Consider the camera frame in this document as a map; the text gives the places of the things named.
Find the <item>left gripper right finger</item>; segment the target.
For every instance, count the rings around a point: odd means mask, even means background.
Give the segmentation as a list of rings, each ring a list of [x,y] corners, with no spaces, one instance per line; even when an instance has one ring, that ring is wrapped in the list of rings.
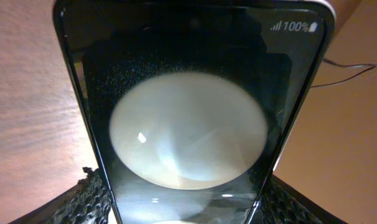
[[[346,224],[273,175],[260,204],[266,224]]]

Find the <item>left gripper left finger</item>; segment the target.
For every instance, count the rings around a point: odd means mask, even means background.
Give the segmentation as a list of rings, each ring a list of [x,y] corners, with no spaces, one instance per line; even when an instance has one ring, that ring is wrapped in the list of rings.
[[[45,205],[11,224],[108,224],[111,196],[99,170],[83,168],[86,177]]]

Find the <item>black smartphone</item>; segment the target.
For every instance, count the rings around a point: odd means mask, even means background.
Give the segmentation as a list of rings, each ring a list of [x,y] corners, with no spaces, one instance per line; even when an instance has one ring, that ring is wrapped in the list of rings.
[[[118,223],[262,223],[328,1],[56,1],[52,17]]]

